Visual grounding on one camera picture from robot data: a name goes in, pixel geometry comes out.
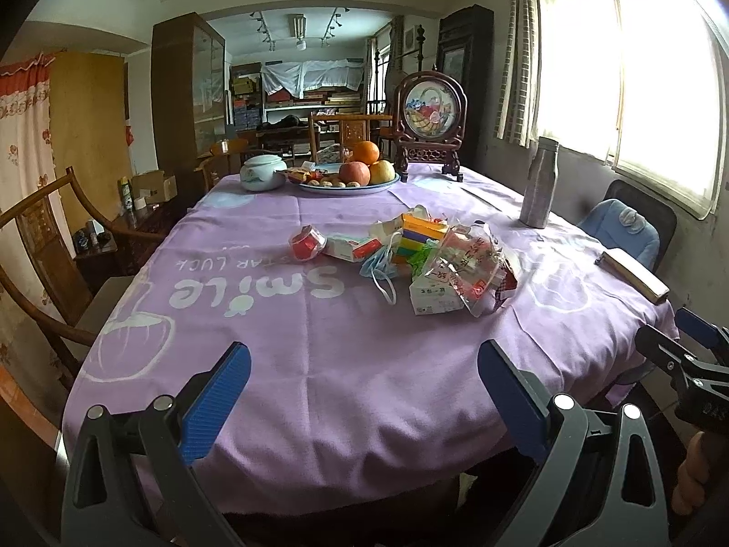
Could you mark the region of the person's right hand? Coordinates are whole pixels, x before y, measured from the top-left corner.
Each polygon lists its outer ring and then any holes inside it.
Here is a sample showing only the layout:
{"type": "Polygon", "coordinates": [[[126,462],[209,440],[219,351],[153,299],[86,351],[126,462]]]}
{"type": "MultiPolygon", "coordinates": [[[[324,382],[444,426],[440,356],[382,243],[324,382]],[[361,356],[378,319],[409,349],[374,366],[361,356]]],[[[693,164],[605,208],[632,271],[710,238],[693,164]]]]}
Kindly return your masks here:
{"type": "Polygon", "coordinates": [[[673,489],[671,507],[675,514],[687,516],[706,501],[706,484],[710,463],[704,451],[706,434],[699,431],[688,443],[687,454],[677,469],[677,484],[673,489]]]}

